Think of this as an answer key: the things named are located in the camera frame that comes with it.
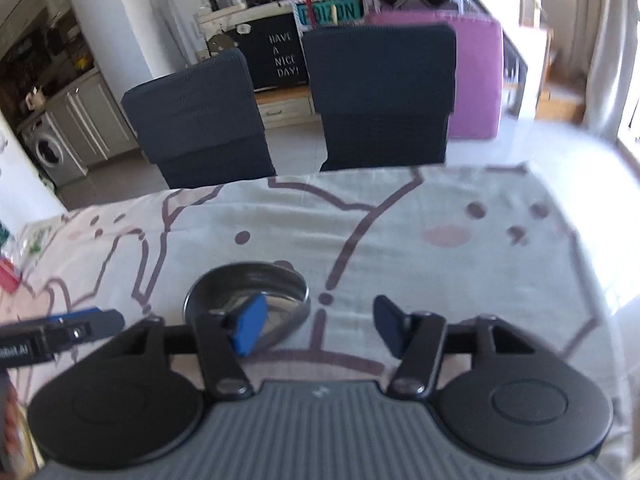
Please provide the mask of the round stainless steel bowl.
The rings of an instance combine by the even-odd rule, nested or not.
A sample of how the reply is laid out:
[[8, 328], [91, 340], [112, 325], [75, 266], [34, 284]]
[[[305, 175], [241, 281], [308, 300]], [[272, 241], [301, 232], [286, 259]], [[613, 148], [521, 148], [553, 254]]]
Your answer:
[[220, 318], [239, 356], [280, 344], [309, 313], [304, 278], [265, 262], [231, 263], [211, 270], [195, 282], [183, 303], [186, 324], [206, 314]]

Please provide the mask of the cartoon cat tablecloth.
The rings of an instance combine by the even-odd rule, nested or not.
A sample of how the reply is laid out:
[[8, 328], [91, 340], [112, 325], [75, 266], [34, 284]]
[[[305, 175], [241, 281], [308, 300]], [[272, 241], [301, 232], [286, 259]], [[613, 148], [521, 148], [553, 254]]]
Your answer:
[[196, 280], [236, 262], [298, 272], [309, 318], [255, 354], [254, 382], [390, 377], [375, 297], [450, 322], [492, 314], [541, 341], [613, 400], [600, 464], [623, 477], [631, 406], [620, 332], [582, 237], [525, 166], [367, 169], [166, 190], [35, 222], [43, 246], [14, 294], [11, 323], [98, 307], [182, 320]]

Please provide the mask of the purple cushion seat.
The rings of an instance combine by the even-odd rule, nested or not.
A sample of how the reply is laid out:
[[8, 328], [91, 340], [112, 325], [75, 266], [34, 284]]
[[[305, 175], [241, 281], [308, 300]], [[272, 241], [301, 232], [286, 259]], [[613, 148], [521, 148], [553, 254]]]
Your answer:
[[385, 11], [370, 25], [445, 24], [457, 36], [456, 97], [449, 119], [452, 140], [491, 140], [498, 134], [503, 86], [503, 31], [485, 14], [451, 10]]

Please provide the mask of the washing machine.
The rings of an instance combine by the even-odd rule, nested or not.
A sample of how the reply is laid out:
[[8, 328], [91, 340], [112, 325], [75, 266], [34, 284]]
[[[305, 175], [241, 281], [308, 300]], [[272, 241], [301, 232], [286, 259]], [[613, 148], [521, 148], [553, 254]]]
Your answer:
[[48, 113], [42, 113], [24, 125], [20, 135], [30, 154], [57, 188], [86, 176], [87, 169], [73, 153]]

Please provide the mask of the dark chair right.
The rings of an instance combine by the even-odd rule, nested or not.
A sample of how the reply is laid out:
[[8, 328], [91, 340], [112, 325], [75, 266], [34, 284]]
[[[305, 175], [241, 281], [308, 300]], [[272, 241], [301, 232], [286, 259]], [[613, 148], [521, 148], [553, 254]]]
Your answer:
[[441, 165], [456, 98], [447, 25], [317, 28], [303, 36], [324, 171]]

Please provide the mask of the beige curtain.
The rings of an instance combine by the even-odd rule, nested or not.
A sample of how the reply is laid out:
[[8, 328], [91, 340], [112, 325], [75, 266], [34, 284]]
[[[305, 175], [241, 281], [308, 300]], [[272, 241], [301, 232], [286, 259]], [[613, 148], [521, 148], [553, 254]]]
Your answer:
[[591, 48], [584, 125], [614, 142], [623, 118], [637, 52], [637, 0], [588, 0]]

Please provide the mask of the black have nice day sign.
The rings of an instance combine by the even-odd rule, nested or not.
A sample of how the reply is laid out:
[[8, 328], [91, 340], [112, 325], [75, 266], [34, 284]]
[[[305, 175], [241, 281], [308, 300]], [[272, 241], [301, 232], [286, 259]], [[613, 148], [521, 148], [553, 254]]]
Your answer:
[[308, 84], [302, 44], [292, 13], [256, 18], [224, 32], [246, 59], [256, 91]]

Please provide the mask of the dark chair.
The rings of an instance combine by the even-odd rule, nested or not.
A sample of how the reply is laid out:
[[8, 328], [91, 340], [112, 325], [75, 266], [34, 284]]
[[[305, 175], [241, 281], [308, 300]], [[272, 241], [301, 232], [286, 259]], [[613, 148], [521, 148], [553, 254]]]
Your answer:
[[238, 49], [128, 90], [122, 108], [170, 188], [276, 174], [246, 59]]
[[303, 36], [324, 171], [441, 165], [456, 98], [447, 25], [317, 28]]

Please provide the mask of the grey kitchen cabinet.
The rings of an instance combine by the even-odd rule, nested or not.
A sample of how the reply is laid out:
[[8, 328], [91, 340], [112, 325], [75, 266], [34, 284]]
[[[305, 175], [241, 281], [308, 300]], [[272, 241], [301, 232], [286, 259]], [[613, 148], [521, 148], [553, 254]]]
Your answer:
[[101, 165], [139, 144], [99, 70], [89, 70], [47, 102], [47, 112], [82, 166]]

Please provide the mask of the red milk can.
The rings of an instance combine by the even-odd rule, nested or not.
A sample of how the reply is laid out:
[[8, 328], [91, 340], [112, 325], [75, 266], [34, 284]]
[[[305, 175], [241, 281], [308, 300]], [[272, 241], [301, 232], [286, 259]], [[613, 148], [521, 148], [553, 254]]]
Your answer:
[[0, 259], [0, 287], [12, 295], [20, 287], [22, 274], [13, 263], [6, 259]]

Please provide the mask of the dark chair left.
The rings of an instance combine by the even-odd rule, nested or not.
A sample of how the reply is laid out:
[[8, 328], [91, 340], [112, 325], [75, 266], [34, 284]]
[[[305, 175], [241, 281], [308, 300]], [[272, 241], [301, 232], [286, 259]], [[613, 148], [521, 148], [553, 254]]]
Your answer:
[[238, 49], [128, 90], [122, 108], [170, 188], [276, 174], [246, 59]]

